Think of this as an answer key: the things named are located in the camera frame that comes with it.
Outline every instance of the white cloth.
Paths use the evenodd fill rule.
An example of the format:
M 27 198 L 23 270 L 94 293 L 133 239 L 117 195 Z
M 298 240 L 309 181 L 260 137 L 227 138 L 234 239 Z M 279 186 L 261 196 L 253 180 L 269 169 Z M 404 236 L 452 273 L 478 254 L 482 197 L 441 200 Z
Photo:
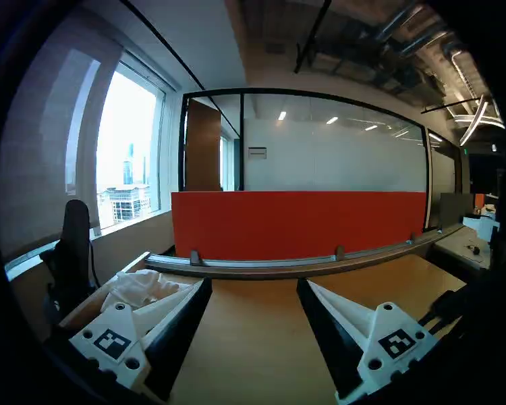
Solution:
M 117 279 L 111 283 L 111 290 L 101 306 L 101 312 L 117 302 L 129 304 L 136 310 L 190 286 L 169 281 L 162 273 L 153 270 L 117 273 L 116 276 Z

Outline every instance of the light fixture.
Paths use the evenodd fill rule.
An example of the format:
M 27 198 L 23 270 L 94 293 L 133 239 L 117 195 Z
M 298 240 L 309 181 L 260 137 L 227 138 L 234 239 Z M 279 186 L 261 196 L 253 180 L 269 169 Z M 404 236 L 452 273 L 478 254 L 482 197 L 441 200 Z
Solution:
M 439 142 L 442 142 L 442 141 L 443 141 L 443 140 L 442 140 L 442 139 L 440 139 L 437 135 L 433 135 L 433 134 L 431 134 L 431 133 L 430 133 L 430 134 L 429 134 L 429 136 L 430 136 L 431 138 L 433 138 L 433 139 L 438 140 Z
M 472 122 L 472 118 L 457 118 L 454 120 L 455 122 Z M 499 128 L 502 128 L 503 130 L 506 129 L 504 124 L 501 122 L 498 122 L 497 120 L 492 120 L 489 117 L 482 117 L 480 120 L 480 124 L 488 124 L 488 125 L 494 125 L 498 126 Z
M 476 127 L 480 123 L 480 120 L 484 116 L 485 110 L 487 109 L 487 105 L 488 105 L 488 102 L 485 101 L 485 98 L 482 95 L 482 97 L 480 98 L 480 104 L 478 105 L 478 110 L 476 110 L 476 114 L 474 116 L 474 119 L 472 120 L 469 127 L 467 128 L 467 131 L 463 135 L 463 138 L 461 138 L 461 143 L 459 144 L 460 146 L 463 146 L 465 144 L 465 142 L 468 141 L 468 139 L 470 138 L 470 136 L 472 135 L 472 133 L 474 132 L 474 130 L 476 129 Z

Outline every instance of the pipe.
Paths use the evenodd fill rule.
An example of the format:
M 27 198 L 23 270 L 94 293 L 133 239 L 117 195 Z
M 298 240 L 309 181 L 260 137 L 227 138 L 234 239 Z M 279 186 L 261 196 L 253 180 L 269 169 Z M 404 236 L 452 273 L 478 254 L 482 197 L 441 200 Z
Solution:
M 417 4 L 416 0 L 409 1 L 402 8 L 397 10 L 393 17 L 378 30 L 374 40 L 385 43 L 390 36 L 401 26 L 405 25 L 411 18 L 424 9 L 424 6 Z
M 448 29 L 444 22 L 434 23 L 423 30 L 411 43 L 407 44 L 405 48 L 399 52 L 399 56 L 409 57 L 419 49 L 425 47 L 426 45 L 429 45 L 433 41 L 436 41 L 437 39 L 440 39 L 447 34 Z
M 458 55 L 461 55 L 462 53 L 463 53 L 463 51 L 458 51 L 458 52 L 455 52 L 454 54 L 452 54 L 451 64 L 455 68 L 455 71 L 457 72 L 457 74 L 459 74 L 459 77 L 461 78 L 461 80 L 463 80 L 463 84 L 465 84 L 465 87 L 467 88 L 468 92 L 470 93 L 470 96 L 473 98 L 476 98 L 476 92 L 474 91 L 472 84 L 467 79 L 467 76 L 465 76 L 465 74 L 463 73 L 460 66 L 457 64 L 457 62 L 455 62 L 455 57 Z
M 455 62 L 455 57 L 458 55 L 461 55 L 463 52 L 466 52 L 465 47 L 463 44 L 455 41 L 448 42 L 442 46 L 443 55 L 444 58 L 453 66 L 459 77 L 461 78 L 461 81 L 465 85 L 467 91 L 469 92 L 470 96 L 473 99 L 476 99 L 478 96 L 476 95 L 476 92 L 474 91 L 474 88 L 472 87 L 472 84 L 470 84 L 470 81 L 467 79 L 463 71 L 461 70 L 460 66 Z

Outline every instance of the cable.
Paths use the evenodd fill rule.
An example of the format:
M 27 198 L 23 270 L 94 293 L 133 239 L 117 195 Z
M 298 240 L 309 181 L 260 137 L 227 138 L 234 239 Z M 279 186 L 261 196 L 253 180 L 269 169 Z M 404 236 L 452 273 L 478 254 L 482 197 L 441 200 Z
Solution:
M 90 243 L 90 258 L 92 259 L 92 275 L 94 276 L 94 281 L 96 283 L 97 288 L 101 288 L 101 284 L 96 276 L 96 267 L 94 266 L 94 245 L 92 245 L 92 241 L 89 240 Z

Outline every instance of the red divider panel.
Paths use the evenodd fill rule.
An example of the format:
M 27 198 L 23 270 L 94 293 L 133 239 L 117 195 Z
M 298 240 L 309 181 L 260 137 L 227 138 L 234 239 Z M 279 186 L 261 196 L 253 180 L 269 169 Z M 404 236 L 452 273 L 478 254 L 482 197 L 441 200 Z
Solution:
M 278 260 L 381 248 L 422 233 L 425 192 L 174 192 L 176 253 Z

